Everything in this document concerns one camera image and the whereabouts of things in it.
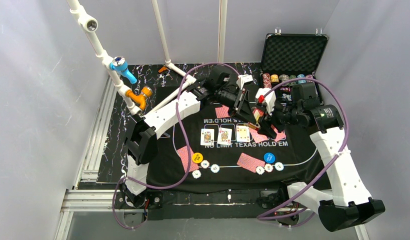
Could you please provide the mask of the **red card mat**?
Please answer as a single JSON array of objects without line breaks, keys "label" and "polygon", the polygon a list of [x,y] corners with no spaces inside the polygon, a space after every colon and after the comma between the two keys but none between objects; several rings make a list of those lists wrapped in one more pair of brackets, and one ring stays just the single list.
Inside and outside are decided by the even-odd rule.
[{"label": "red card mat", "polygon": [[255,129],[250,129],[249,131],[255,143],[261,143],[269,139],[267,136],[259,134]]}]

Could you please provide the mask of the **playing card deck box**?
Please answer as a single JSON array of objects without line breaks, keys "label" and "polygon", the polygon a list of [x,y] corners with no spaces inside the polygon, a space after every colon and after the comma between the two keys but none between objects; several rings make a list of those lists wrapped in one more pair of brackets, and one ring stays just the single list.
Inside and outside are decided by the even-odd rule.
[{"label": "playing card deck box", "polygon": [[257,107],[253,107],[252,114],[253,114],[253,117],[255,118],[256,123],[252,123],[251,127],[253,129],[259,129],[261,127],[260,119],[264,116],[265,112]]}]

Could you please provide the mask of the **blue small blind button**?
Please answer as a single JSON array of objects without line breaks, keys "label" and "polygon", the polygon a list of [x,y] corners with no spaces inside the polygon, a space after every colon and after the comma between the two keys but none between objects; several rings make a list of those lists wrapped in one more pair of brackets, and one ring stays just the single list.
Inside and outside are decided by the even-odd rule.
[{"label": "blue small blind button", "polygon": [[267,152],[264,154],[263,156],[263,160],[267,163],[267,164],[274,164],[276,162],[276,157],[273,153],[271,152]]}]

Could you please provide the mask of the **queen of hearts card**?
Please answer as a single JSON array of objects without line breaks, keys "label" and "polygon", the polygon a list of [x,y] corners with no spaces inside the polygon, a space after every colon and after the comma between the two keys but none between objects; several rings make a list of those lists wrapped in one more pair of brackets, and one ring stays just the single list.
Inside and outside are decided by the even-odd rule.
[{"label": "queen of hearts card", "polygon": [[230,146],[233,130],[231,128],[220,127],[218,129],[217,144]]}]

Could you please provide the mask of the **red card player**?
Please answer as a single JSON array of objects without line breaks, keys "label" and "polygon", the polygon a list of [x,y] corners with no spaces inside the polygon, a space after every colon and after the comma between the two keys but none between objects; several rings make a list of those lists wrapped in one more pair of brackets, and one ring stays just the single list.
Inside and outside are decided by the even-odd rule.
[{"label": "red card player", "polygon": [[236,164],[240,166],[241,168],[244,168],[252,173],[256,173],[256,167],[257,166],[264,167],[266,163],[260,159],[257,159],[248,154],[242,153]]},{"label": "red card player", "polygon": [[193,172],[199,169],[198,164],[191,161],[190,168],[188,170],[188,163],[189,163],[188,159],[189,158],[188,158],[188,147],[186,145],[184,147],[177,149],[176,152],[178,156],[180,157],[180,160],[181,160],[181,163],[182,163],[182,166],[185,172],[187,171]]}]

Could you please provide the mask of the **white chip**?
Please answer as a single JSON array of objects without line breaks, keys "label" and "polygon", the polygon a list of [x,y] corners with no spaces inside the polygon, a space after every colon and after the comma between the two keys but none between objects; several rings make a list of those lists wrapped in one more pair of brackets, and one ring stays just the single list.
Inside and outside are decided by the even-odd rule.
[{"label": "white chip", "polygon": [[265,169],[264,169],[263,166],[257,166],[256,169],[255,169],[255,172],[256,172],[258,175],[263,175],[263,174],[265,173]]},{"label": "white chip", "polygon": [[268,173],[271,173],[274,170],[274,166],[272,164],[267,163],[264,165],[264,170]]},{"label": "white chip", "polygon": [[207,168],[210,167],[210,162],[209,162],[208,160],[203,160],[203,161],[200,163],[200,166],[201,166],[203,169],[207,169]]}]

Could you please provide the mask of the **light blue chip row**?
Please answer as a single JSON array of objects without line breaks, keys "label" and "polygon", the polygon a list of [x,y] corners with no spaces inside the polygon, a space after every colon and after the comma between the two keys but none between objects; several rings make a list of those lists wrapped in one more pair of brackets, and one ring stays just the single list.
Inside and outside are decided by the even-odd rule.
[{"label": "light blue chip row", "polygon": [[284,166],[281,162],[276,162],[276,163],[274,164],[275,170],[277,170],[277,171],[279,171],[279,172],[283,171],[283,170],[284,170],[284,167],[285,167],[285,166]]},{"label": "light blue chip row", "polygon": [[217,164],[212,164],[211,166],[210,166],[210,170],[211,170],[211,172],[212,173],[218,173],[219,171],[220,171],[220,166],[219,165],[217,165]]}]

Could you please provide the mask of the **jack of clubs card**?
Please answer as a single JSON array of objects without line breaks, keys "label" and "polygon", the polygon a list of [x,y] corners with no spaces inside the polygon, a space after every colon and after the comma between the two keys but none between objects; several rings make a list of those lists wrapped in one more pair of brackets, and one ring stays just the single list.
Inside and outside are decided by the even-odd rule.
[{"label": "jack of clubs card", "polygon": [[214,145],[214,134],[215,130],[210,128],[202,128],[200,134],[200,145],[201,146],[213,146]]}]

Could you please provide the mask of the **yellow big blind button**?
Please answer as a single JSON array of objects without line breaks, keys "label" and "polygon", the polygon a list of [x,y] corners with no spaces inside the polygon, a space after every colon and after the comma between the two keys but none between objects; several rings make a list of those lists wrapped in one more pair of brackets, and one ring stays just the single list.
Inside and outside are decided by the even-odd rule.
[{"label": "yellow big blind button", "polygon": [[204,157],[200,152],[195,152],[191,157],[191,161],[195,164],[200,164],[203,160]]}]

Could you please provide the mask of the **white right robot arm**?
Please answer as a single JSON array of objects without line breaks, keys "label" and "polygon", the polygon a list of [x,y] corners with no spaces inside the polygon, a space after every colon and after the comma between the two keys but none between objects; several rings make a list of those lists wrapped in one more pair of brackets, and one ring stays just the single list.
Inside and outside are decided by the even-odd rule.
[{"label": "white right robot arm", "polygon": [[287,106],[277,103],[274,88],[260,88],[255,99],[275,127],[306,128],[324,167],[309,183],[289,183],[285,203],[311,210],[330,232],[363,225],[384,213],[383,201],[372,197],[355,167],[344,113],[337,106],[322,105],[313,83],[294,85],[290,95],[292,104]]}]

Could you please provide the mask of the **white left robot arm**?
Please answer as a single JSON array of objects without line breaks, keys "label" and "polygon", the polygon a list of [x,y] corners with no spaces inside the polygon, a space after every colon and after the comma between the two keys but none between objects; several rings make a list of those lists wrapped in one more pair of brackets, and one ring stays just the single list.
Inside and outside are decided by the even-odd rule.
[{"label": "white left robot arm", "polygon": [[208,99],[216,99],[221,104],[229,99],[226,89],[232,82],[225,81],[222,71],[219,71],[218,77],[217,80],[198,82],[189,72],[186,72],[178,90],[156,108],[145,116],[134,114],[135,124],[133,129],[128,131],[125,142],[128,150],[128,172],[125,178],[120,179],[120,185],[125,185],[131,194],[138,196],[146,189],[167,190],[184,182],[192,163],[190,153],[187,155],[187,167],[183,169],[182,178],[168,186],[147,184],[149,163],[158,154],[157,141],[166,130],[179,124],[184,140],[188,144],[189,139],[182,120],[199,112],[201,103]]}]

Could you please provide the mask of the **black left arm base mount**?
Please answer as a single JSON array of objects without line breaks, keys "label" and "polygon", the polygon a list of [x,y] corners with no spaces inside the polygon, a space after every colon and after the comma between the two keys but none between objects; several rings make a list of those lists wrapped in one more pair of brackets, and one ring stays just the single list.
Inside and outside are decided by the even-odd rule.
[{"label": "black left arm base mount", "polygon": [[[147,219],[150,210],[158,210],[163,207],[164,197],[160,191],[143,191],[139,195],[129,192],[127,189],[119,189],[113,193],[111,209],[117,224],[126,230],[135,230]],[[119,210],[135,210],[134,214],[141,214],[141,223],[138,226],[127,225],[124,216],[117,216]]]}]

